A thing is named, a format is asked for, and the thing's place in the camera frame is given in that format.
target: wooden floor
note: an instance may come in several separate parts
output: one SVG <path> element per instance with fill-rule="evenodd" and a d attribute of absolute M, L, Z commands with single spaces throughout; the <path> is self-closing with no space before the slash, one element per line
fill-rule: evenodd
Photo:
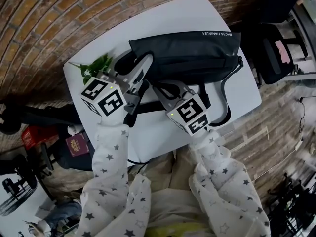
<path fill-rule="evenodd" d="M 293 82 L 279 82 L 262 86 L 260 94 L 262 104 L 258 108 L 219 130 L 222 137 L 218 143 L 232 151 L 232 158 L 246 165 L 252 180 L 280 163 L 294 150 L 301 139 L 299 120 L 303 114 L 303 106 L 298 99 L 316 95 L 316 90 Z M 263 204 L 268 198 L 267 190 L 279 184 L 285 172 L 303 182 L 311 174 L 298 155 L 308 151 L 310 144 L 316 142 L 316 98 L 304 99 L 304 104 L 304 142 L 300 150 L 254 182 Z M 44 180 L 55 195 L 79 189 L 92 178 L 91 172 L 56 168 L 53 175 Z"/>

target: beige pants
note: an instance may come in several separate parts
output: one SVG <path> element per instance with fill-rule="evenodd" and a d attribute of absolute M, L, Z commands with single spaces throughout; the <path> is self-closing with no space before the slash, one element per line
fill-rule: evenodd
<path fill-rule="evenodd" d="M 188 146 L 176 150 L 176 153 L 169 152 L 162 156 L 151 159 L 140 173 L 151 180 L 152 192 L 166 188 L 190 190 L 189 177 L 193 174 L 197 164 L 194 155 Z M 129 181 L 134 180 L 141 166 L 132 168 L 128 175 Z"/>

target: person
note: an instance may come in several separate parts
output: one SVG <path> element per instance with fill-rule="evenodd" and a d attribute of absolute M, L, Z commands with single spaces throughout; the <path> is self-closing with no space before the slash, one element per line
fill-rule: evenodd
<path fill-rule="evenodd" d="M 56 206 L 43 220 L 38 223 L 26 222 L 29 225 L 29 231 L 35 237 L 54 237 L 60 236 L 57 227 L 60 222 L 69 217 L 78 217 L 81 215 L 81 204 L 78 200 L 64 201 Z"/>
<path fill-rule="evenodd" d="M 98 125 L 94 178 L 80 197 L 77 237 L 270 236 L 268 217 L 245 166 L 216 145 L 215 131 L 199 131 L 186 150 L 177 152 L 171 178 L 163 174 L 167 185 L 161 189 L 152 192 L 155 180 L 142 174 L 129 185 L 124 117 L 124 110 L 117 110 Z"/>

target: person's arm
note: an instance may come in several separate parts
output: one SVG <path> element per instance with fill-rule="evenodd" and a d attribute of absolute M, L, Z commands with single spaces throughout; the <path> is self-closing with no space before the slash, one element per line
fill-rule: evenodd
<path fill-rule="evenodd" d="M 265 236 L 269 220 L 245 166 L 213 141 L 217 132 L 194 138 L 190 149 L 199 158 L 190 187 L 208 214 L 216 236 Z"/>
<path fill-rule="evenodd" d="M 94 178 L 86 183 L 81 194 L 78 237 L 95 236 L 126 207 L 129 127 L 123 124 L 125 113 L 122 108 L 115 117 L 110 116 L 98 125 L 98 146 L 92 159 Z"/>

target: bag strap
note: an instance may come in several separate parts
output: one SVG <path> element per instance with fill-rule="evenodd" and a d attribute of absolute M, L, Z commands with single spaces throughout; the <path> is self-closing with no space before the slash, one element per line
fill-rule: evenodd
<path fill-rule="evenodd" d="M 227 104 L 227 113 L 226 113 L 226 116 L 224 117 L 224 119 L 223 119 L 222 121 L 220 121 L 220 122 L 218 122 L 218 123 L 212 123 L 212 122 L 211 122 L 210 124 L 208 124 L 209 126 L 211 126 L 211 127 L 221 126 L 221 125 L 227 123 L 227 122 L 231 119 L 232 113 L 231 113 L 231 109 L 229 108 L 229 105 L 228 105 L 228 103 L 227 103 L 227 98 L 226 98 L 226 93 L 225 93 L 225 83 L 227 82 L 227 80 L 228 80 L 232 75 L 236 74 L 239 70 L 241 70 L 242 67 L 243 67 L 242 57 L 239 56 L 239 57 L 238 57 L 238 66 L 237 66 L 228 76 L 226 76 L 226 77 L 222 80 L 222 82 L 221 82 L 221 92 L 222 92 L 222 94 L 223 94 L 223 96 L 224 96 L 224 99 L 225 99 L 225 101 L 226 101 L 226 104 Z"/>
<path fill-rule="evenodd" d="M 226 104 L 227 104 L 226 116 L 224 117 L 224 119 L 222 121 L 220 121 L 218 123 L 212 123 L 211 122 L 209 124 L 209 126 L 212 126 L 212 127 L 221 126 L 221 125 L 227 123 L 230 120 L 230 118 L 231 118 L 231 109 L 229 108 L 229 105 L 227 103 L 227 98 L 226 98 L 226 94 L 225 94 L 225 83 L 232 75 L 237 73 L 242 67 L 243 67 L 242 57 L 239 56 L 238 57 L 238 65 L 221 82 L 221 92 L 222 92 L 222 94 L 224 96 L 224 99 L 226 101 Z M 148 87 L 149 87 L 148 82 L 144 81 L 143 84 L 141 85 L 140 89 L 139 89 L 140 97 L 143 96 L 143 94 L 148 89 Z M 209 108 L 211 106 L 211 104 L 210 104 L 210 101 L 209 101 L 209 98 L 208 98 L 208 94 L 206 93 L 206 90 L 205 90 L 205 84 L 201 84 L 201 85 L 199 85 L 199 87 L 200 87 L 200 94 L 199 94 L 199 96 L 200 96 L 201 100 L 203 101 L 204 105 L 206 106 L 206 108 Z M 138 114 L 148 113 L 148 112 L 156 112 L 156 111 L 164 111 L 164 110 L 165 110 L 165 108 L 163 107 L 163 105 L 162 105 L 162 103 L 160 101 L 140 104 L 140 105 L 137 106 L 137 108 L 136 108 L 136 110 L 135 110 L 133 115 L 128 114 L 126 116 L 126 118 L 124 119 L 124 124 L 128 124 L 129 127 L 133 127 L 135 122 L 136 122 L 136 118 L 137 118 Z"/>

